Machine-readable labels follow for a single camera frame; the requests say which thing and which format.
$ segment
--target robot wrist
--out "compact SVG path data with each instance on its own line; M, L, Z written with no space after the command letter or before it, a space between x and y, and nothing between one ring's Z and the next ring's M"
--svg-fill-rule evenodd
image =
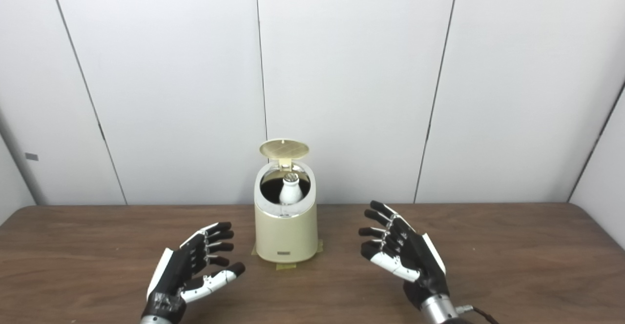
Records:
M428 324L444 324L453 318L458 318L458 313L451 304L449 296L444 294L428 297L419 307Z

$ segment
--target white bottle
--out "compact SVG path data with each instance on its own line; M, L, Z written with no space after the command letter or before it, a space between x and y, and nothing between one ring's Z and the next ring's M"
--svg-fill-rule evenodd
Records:
M304 198L299 188L299 176L296 173L288 173L284 176L283 187L280 191L280 204L295 204Z

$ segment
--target wooden table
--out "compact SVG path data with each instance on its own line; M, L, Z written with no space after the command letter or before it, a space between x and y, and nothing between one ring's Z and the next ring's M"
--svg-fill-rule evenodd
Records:
M319 207L324 251L297 268L251 255L252 206L32 206L0 226L0 322L138 323L164 247L230 221L243 276L187 324L418 324L402 281L359 254L365 205ZM625 323L625 252L572 204L394 204L428 231L456 305L501 324ZM475 314L466 318L485 321Z

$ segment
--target white finger segment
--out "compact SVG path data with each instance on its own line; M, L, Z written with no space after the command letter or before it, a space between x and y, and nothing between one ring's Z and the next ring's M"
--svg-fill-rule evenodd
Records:
M418 270L408 269L401 264L399 256L391 257L384 252L379 252L374 255L370 261L377 264L381 268L390 271L393 275L408 280L409 282L415 282L420 277Z
M214 275L214 277L211 277L210 275L204 275L204 284L201 288L183 291L180 293L180 296L183 298L183 300L185 300L186 303L193 302L202 297L206 297L212 294L220 288L223 288L235 279L236 274L233 271L229 270L219 271L219 273Z

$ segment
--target cable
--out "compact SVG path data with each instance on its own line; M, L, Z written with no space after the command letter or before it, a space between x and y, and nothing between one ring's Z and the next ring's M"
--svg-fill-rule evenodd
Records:
M482 311L481 309L479 309L478 307L473 307L473 310L481 315L482 317L484 317L484 319L486 319L490 324L499 324L495 318L493 318L492 315L489 315L488 313L486 313L485 311Z

